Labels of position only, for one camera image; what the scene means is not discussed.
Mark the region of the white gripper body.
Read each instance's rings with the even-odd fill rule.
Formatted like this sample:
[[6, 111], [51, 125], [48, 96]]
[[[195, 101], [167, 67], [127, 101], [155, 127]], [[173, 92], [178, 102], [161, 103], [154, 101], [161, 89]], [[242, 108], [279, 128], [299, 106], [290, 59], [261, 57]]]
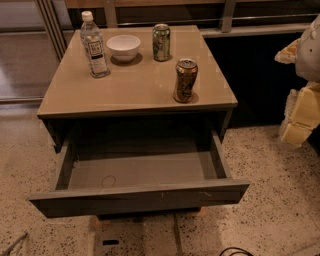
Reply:
[[307, 81], [320, 81], [320, 15], [299, 39], [295, 69], [296, 74]]

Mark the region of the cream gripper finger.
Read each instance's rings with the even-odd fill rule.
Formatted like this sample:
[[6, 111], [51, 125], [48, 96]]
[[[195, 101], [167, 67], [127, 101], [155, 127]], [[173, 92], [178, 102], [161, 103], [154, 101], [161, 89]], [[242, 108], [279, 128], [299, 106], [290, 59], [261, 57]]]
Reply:
[[284, 47], [281, 51], [278, 51], [274, 57], [274, 60], [283, 64], [295, 63], [298, 43], [299, 43], [299, 40], [296, 39], [293, 42], [291, 42], [289, 45]]
[[300, 91], [291, 89], [284, 116], [279, 128], [280, 141], [300, 147], [320, 125], [320, 83], [308, 82]]

